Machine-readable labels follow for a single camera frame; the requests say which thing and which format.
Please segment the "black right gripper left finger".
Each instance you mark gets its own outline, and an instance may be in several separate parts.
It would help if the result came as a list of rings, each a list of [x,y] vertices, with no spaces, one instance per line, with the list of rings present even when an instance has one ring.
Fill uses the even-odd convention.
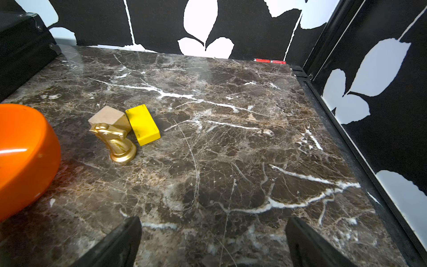
[[[132,267],[142,237],[142,226],[137,216],[124,220],[98,242],[73,267]]]

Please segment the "orange plastic bowl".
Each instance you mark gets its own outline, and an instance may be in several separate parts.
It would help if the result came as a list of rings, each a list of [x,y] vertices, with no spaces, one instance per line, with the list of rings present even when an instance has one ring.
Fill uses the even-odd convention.
[[[38,200],[61,161],[58,137],[42,113],[1,105],[1,221]]]

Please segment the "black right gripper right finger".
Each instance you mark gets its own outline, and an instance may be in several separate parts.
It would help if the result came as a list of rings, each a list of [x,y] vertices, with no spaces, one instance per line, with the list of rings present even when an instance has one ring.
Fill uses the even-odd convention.
[[[295,267],[356,267],[303,220],[292,217],[285,228]]]

